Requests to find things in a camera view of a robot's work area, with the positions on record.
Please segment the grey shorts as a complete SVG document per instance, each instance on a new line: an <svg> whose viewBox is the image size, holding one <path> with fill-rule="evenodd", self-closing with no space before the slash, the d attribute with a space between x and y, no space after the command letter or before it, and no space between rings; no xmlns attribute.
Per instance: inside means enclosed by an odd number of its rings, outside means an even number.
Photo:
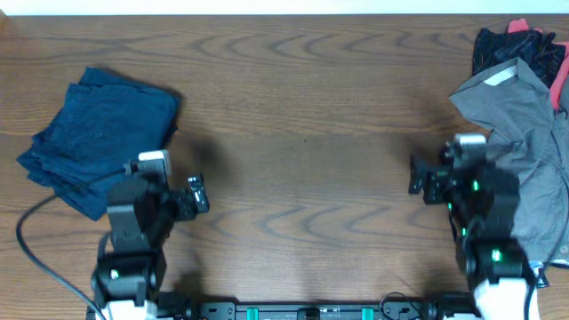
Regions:
<svg viewBox="0 0 569 320"><path fill-rule="evenodd" d="M450 96L462 116L487 131L487 157L520 181L512 234L529 260L568 260L568 120L549 88L519 58L472 76Z"/></svg>

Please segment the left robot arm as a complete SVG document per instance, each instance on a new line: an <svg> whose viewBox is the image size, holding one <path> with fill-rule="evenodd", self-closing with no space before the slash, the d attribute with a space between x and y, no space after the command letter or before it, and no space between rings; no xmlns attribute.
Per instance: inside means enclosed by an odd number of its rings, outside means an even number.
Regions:
<svg viewBox="0 0 569 320"><path fill-rule="evenodd" d="M157 173L128 177L110 189L110 232L100 241L88 319L197 319L184 293L161 290L167 262L164 243L174 224L210 209L204 176L171 189Z"/></svg>

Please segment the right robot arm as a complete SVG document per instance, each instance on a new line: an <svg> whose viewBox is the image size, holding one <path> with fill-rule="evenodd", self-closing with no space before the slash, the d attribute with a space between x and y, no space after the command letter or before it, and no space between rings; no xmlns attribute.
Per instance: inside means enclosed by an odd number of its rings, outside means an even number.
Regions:
<svg viewBox="0 0 569 320"><path fill-rule="evenodd" d="M536 279L512 235L520 202L518 178L484 156L450 156L443 164L410 159L408 192L446 204L456 261L482 319L536 319Z"/></svg>

